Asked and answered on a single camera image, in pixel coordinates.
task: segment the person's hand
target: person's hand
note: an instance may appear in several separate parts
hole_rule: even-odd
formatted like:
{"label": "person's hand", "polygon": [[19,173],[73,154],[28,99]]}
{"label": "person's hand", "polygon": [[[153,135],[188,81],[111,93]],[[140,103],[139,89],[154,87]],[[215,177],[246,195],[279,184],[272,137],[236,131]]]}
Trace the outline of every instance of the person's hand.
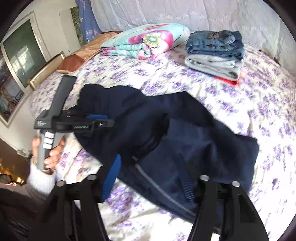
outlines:
{"label": "person's hand", "polygon": [[[33,158],[35,160],[37,160],[37,156],[38,156],[38,146],[41,143],[41,139],[39,137],[34,137],[33,141],[32,141],[32,148],[33,148]],[[62,155],[63,149],[65,146],[65,137],[63,137],[59,143],[59,145],[57,147],[55,147],[54,149],[52,149],[49,152],[50,157],[46,158],[44,160],[44,164],[45,164],[45,168],[47,169],[54,169],[55,166],[59,163],[59,159]]]}

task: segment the folded jeans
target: folded jeans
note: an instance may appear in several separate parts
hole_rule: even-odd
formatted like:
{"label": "folded jeans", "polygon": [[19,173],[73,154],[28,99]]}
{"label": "folded jeans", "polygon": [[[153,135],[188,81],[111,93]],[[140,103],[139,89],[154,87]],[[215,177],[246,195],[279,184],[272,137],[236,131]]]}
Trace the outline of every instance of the folded jeans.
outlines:
{"label": "folded jeans", "polygon": [[196,31],[190,35],[186,50],[188,54],[207,54],[239,61],[244,57],[241,34],[228,30]]}

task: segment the brown pillow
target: brown pillow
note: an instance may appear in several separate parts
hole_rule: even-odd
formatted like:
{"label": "brown pillow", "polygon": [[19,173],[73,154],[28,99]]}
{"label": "brown pillow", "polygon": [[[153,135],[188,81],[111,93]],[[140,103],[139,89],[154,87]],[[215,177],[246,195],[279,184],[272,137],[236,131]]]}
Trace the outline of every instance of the brown pillow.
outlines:
{"label": "brown pillow", "polygon": [[79,50],[75,51],[63,60],[57,71],[62,74],[72,74],[80,66],[89,61],[92,57],[101,52],[101,44],[106,40],[116,36],[115,32],[101,33],[96,36],[92,41],[82,46]]}
{"label": "brown pillow", "polygon": [[71,74],[79,69],[84,63],[85,61],[82,58],[73,54],[63,60],[57,71],[62,74]]}

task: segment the bedspread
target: bedspread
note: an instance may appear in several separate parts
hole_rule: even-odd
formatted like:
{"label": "bedspread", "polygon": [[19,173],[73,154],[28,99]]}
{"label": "bedspread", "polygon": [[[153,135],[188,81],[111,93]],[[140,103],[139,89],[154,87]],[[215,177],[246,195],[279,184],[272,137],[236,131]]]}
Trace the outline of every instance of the bedspread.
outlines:
{"label": "bedspread", "polygon": [[[87,83],[129,85],[146,95],[187,91],[233,132],[258,139],[260,151],[249,197],[270,240],[276,241],[296,213],[295,78],[263,53],[246,47],[241,80],[233,87],[185,67],[184,46],[144,61],[95,56],[76,72],[78,78],[65,109],[77,103]],[[61,78],[62,74],[54,73],[34,91],[30,107],[35,116],[50,107]],[[78,182],[99,167],[99,161],[70,134],[57,167],[58,179]],[[187,240],[192,226],[119,180],[99,207],[113,241]]]}

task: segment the floral blanket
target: floral blanket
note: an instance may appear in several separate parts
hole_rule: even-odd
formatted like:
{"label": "floral blanket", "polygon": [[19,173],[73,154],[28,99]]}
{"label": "floral blanket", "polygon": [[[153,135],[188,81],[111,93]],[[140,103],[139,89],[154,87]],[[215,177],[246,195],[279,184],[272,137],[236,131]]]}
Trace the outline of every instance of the floral blanket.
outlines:
{"label": "floral blanket", "polygon": [[177,23],[146,24],[108,39],[101,45],[101,50],[103,55],[156,58],[185,42],[189,35],[189,28]]}
{"label": "floral blanket", "polygon": [[[76,72],[78,78],[65,109],[77,103],[79,91],[87,83],[129,85],[146,95],[187,91],[233,132],[258,139],[260,151],[249,197],[270,240],[276,241],[296,213],[295,78],[263,53],[246,47],[241,80],[230,86],[185,67],[184,46],[144,61],[95,56]],[[61,78],[62,74],[54,73],[34,91],[31,110],[35,116],[50,107]],[[70,134],[57,167],[58,179],[79,182],[99,167],[99,161]],[[119,180],[110,198],[99,207],[113,241],[187,240],[192,226]]]}

